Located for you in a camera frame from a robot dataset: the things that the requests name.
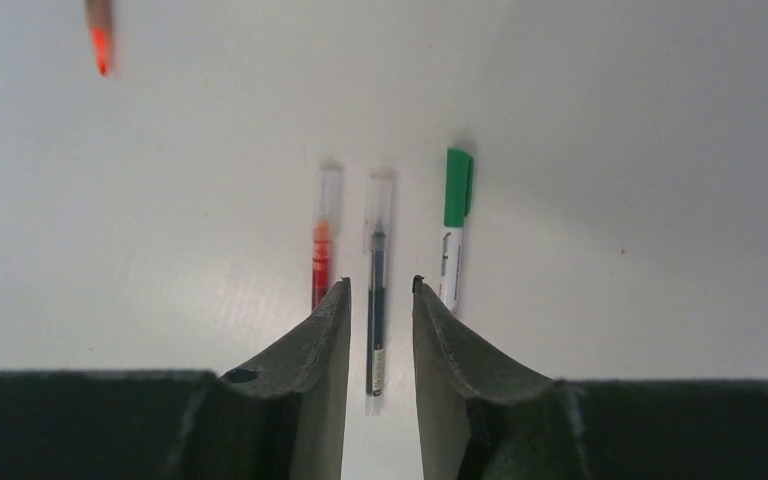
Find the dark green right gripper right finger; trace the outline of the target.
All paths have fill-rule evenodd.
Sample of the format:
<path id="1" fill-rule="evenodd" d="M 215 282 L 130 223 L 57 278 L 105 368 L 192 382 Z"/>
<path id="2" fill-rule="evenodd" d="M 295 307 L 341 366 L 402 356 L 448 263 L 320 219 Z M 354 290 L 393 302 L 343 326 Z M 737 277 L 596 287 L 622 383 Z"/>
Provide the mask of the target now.
<path id="1" fill-rule="evenodd" d="M 553 379 L 412 294 L 426 478 L 768 479 L 768 380 Z"/>

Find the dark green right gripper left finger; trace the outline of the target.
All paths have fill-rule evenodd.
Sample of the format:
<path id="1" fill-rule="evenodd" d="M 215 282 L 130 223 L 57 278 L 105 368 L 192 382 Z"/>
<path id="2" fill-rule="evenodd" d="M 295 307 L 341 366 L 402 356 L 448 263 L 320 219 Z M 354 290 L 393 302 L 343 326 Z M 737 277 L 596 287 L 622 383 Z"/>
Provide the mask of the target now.
<path id="1" fill-rule="evenodd" d="M 0 371 L 0 479 L 337 479 L 351 284 L 243 364 Z"/>

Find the black pen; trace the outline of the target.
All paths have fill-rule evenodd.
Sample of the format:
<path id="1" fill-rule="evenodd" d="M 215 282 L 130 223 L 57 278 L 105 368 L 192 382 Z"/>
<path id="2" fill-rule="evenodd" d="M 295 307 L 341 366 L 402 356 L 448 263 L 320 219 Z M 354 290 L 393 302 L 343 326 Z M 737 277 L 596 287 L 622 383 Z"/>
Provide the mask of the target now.
<path id="1" fill-rule="evenodd" d="M 378 416 L 385 373 L 386 240 L 377 222 L 369 236 L 370 277 L 367 298 L 366 415 Z"/>

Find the red pen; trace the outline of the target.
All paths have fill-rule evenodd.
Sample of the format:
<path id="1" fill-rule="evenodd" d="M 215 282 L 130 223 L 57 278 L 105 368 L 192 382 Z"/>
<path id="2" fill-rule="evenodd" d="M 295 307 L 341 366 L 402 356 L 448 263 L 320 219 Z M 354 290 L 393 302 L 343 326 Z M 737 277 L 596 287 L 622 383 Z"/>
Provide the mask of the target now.
<path id="1" fill-rule="evenodd" d="M 311 309 L 315 310 L 330 288 L 332 235 L 326 219 L 315 222 L 312 232 Z"/>

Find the green pen cap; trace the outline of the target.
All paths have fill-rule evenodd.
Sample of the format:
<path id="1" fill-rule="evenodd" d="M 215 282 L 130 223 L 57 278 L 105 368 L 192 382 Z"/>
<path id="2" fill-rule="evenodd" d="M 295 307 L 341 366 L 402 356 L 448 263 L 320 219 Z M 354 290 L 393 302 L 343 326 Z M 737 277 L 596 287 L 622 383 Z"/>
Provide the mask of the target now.
<path id="1" fill-rule="evenodd" d="M 471 210 L 474 158 L 465 150 L 450 147 L 446 156 L 443 225 L 462 228 Z"/>

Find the orange pen with cap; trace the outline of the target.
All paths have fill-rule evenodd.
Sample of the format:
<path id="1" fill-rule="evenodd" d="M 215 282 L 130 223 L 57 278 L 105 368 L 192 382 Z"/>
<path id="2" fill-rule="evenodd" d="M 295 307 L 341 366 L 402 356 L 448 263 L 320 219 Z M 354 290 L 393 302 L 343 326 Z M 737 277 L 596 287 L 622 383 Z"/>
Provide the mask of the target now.
<path id="1" fill-rule="evenodd" d="M 107 77 L 115 68 L 115 16 L 113 0 L 85 0 L 86 24 L 99 74 Z"/>

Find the white green-tipped pen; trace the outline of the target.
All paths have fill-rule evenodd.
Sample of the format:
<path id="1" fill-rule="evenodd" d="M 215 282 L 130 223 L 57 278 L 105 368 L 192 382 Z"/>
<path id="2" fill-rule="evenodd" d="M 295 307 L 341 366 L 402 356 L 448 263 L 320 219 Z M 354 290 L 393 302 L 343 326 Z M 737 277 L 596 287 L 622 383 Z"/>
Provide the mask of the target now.
<path id="1" fill-rule="evenodd" d="M 445 227 L 443 231 L 438 295 L 443 304 L 454 315 L 458 312 L 460 300 L 459 285 L 464 251 L 463 233 L 462 227 Z"/>

